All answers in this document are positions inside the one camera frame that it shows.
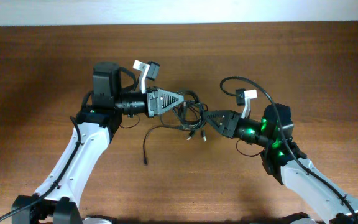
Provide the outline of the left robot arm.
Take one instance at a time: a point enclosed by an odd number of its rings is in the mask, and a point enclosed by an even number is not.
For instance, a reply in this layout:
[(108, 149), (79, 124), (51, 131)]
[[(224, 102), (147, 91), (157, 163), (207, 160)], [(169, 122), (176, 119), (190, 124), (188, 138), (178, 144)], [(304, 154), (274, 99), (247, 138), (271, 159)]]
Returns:
[(112, 62), (93, 68), (93, 90), (83, 99), (72, 123), (70, 142), (45, 181), (31, 196), (20, 195), (12, 205), (13, 223), (39, 223), (51, 217), (53, 223), (114, 223), (102, 215), (82, 218), (80, 198), (99, 157), (111, 144), (124, 115), (164, 114), (184, 97), (159, 88), (147, 88), (145, 81), (157, 77), (159, 64), (135, 61), (137, 78)]

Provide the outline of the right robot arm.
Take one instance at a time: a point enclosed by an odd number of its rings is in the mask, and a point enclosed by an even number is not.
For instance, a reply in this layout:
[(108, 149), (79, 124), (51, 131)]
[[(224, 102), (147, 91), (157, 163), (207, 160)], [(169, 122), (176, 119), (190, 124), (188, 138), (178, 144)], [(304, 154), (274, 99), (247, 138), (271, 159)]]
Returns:
[(301, 197), (325, 223), (358, 223), (358, 198), (324, 176), (293, 141), (290, 107), (268, 105), (260, 121), (232, 110), (203, 114), (220, 135), (262, 147), (262, 165), (281, 185)]

